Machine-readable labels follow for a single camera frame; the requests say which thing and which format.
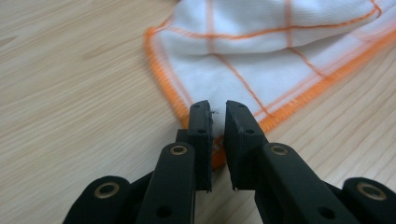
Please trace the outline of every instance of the folded cloth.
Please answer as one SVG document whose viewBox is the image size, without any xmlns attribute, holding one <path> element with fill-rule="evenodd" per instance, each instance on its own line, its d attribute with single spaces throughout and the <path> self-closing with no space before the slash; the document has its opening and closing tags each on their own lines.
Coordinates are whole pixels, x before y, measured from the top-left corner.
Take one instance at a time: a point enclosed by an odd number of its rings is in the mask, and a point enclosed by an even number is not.
<svg viewBox="0 0 396 224">
<path fill-rule="evenodd" d="M 395 40 L 395 0 L 182 0 L 145 46 L 183 127 L 209 101 L 221 148 L 227 100 L 268 132 Z"/>
</svg>

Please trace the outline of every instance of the light wood surface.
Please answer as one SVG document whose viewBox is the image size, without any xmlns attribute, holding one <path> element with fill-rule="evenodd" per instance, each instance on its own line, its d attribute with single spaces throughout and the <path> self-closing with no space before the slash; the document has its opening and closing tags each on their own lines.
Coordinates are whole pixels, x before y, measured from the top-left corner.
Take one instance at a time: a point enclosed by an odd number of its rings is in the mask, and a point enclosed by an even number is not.
<svg viewBox="0 0 396 224">
<path fill-rule="evenodd" d="M 0 222 L 61 223 L 94 179 L 153 170 L 179 123 L 149 71 L 143 33 L 177 1 L 0 2 Z M 396 48 L 267 134 L 341 187 L 396 190 Z M 197 193 L 196 223 L 260 223 L 227 168 Z"/>
</svg>

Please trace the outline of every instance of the wood grain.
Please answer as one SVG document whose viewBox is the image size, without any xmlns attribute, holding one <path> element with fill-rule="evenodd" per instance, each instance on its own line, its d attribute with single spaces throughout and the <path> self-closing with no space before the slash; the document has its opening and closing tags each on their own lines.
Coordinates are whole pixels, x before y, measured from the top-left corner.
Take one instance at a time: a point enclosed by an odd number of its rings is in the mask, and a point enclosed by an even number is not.
<svg viewBox="0 0 396 224">
<path fill-rule="evenodd" d="M 142 35 L 177 1 L 0 3 L 0 218 L 62 223 L 94 179 L 150 172 L 179 128 L 149 71 Z M 267 136 L 341 187 L 366 176 L 396 190 L 396 48 L 383 51 Z M 260 223 L 227 168 L 198 192 L 196 223 Z"/>
</svg>

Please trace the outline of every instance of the white towel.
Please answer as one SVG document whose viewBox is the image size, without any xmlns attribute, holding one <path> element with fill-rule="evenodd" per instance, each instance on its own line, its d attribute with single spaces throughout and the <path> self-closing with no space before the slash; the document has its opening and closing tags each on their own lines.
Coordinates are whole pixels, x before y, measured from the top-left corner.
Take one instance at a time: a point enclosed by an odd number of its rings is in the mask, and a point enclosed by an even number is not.
<svg viewBox="0 0 396 224">
<path fill-rule="evenodd" d="M 221 148 L 227 100 L 268 132 L 395 40 L 396 0 L 182 0 L 145 45 L 182 126 L 208 100 Z"/>
</svg>

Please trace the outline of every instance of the metal screw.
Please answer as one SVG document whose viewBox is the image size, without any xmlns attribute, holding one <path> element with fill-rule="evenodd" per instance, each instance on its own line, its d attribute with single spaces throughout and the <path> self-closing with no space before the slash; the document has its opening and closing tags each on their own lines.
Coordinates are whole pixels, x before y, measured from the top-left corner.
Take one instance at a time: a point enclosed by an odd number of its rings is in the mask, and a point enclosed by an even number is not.
<svg viewBox="0 0 396 224">
<path fill-rule="evenodd" d="M 374 185 L 360 182 L 356 188 L 362 195 L 368 198 L 378 201 L 384 201 L 387 199 L 387 195 L 385 194 L 385 192 Z"/>
<path fill-rule="evenodd" d="M 287 149 L 280 147 L 280 146 L 273 146 L 270 149 L 272 152 L 274 152 L 276 155 L 279 155 L 279 156 L 284 156 L 289 153 Z"/>
<path fill-rule="evenodd" d="M 96 188 L 95 197 L 99 199 L 109 198 L 115 195 L 119 189 L 120 185 L 116 182 L 107 182 Z"/>
<path fill-rule="evenodd" d="M 170 151 L 172 154 L 179 156 L 185 154 L 187 152 L 187 148 L 183 146 L 175 146 L 171 147 Z"/>
</svg>

